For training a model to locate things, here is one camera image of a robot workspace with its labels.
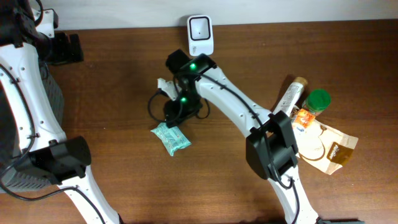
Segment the teal snack packet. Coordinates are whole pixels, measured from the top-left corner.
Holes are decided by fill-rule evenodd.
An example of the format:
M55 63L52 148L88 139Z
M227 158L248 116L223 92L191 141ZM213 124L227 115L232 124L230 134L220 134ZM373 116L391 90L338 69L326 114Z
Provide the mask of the teal snack packet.
M181 132L178 127L168 128L165 123L160 123L158 127L151 130L165 146L170 156L174 156L175 152L185 149L191 145L188 138Z

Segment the white cream tube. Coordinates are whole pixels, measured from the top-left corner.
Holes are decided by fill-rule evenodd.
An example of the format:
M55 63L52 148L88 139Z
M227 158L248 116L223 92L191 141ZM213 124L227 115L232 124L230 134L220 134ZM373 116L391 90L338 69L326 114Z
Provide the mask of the white cream tube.
M278 112L284 112L288 117L291 115L292 110L304 92L308 81L303 77L296 77L293 82L289 85L288 89L282 96L281 100L273 110L273 114Z

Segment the orange tissue pack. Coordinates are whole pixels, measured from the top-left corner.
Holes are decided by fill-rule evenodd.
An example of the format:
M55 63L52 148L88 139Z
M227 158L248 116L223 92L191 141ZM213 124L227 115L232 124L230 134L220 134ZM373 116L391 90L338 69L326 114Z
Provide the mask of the orange tissue pack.
M315 115L305 109L300 109L295 114L292 127L295 132L304 133L305 130L313 123Z

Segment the green lid jar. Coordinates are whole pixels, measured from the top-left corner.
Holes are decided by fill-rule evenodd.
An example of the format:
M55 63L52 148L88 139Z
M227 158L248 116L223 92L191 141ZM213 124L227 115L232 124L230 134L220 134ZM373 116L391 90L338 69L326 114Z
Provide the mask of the green lid jar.
M330 103L330 94L324 89L316 89L304 100L302 108L314 116L318 116L329 107Z

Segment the brown grain bag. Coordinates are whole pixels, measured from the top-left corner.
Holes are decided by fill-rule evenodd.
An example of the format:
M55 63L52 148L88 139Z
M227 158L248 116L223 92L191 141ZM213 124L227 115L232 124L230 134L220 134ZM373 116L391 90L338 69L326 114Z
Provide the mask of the brown grain bag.
M292 123L298 107L290 115ZM331 175L346 165L353 155L358 138L327 126L316 119L304 133L295 132L297 157L325 174Z

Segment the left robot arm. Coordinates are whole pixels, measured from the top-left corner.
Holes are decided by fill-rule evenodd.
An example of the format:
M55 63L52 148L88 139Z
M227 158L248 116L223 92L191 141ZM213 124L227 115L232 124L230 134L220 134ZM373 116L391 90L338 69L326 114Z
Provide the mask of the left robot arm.
M93 177L87 141L61 127L64 97L49 66L83 59L79 36L58 31L53 9L1 2L1 192L24 200L54 185L87 223L121 223Z

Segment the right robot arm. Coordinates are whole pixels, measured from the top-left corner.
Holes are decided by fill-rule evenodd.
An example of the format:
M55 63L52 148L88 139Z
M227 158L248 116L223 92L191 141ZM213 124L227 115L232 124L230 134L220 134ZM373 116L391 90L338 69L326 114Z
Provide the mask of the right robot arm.
M216 106L246 139L246 161L268 181L284 210L286 223L321 223L299 177L299 151L289 117L272 113L248 98L231 83L209 56L190 58L182 50L167 57L173 75L169 101L164 106L168 127L182 124L198 114L201 100Z

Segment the white barcode scanner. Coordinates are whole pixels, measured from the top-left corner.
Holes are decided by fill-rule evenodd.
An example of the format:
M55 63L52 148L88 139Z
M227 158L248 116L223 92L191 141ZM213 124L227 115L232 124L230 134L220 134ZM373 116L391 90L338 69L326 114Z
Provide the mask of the white barcode scanner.
M188 49L191 56L214 52L213 26L210 16L194 15L187 19Z

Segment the grey plastic basket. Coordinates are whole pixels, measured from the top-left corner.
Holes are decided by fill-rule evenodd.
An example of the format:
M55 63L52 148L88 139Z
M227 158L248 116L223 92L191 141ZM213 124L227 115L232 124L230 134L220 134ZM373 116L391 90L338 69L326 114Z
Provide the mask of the grey plastic basket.
M57 184L47 169L55 162L51 146L66 140L60 127L64 100L51 75L42 69L24 77L1 64L1 180L12 192Z

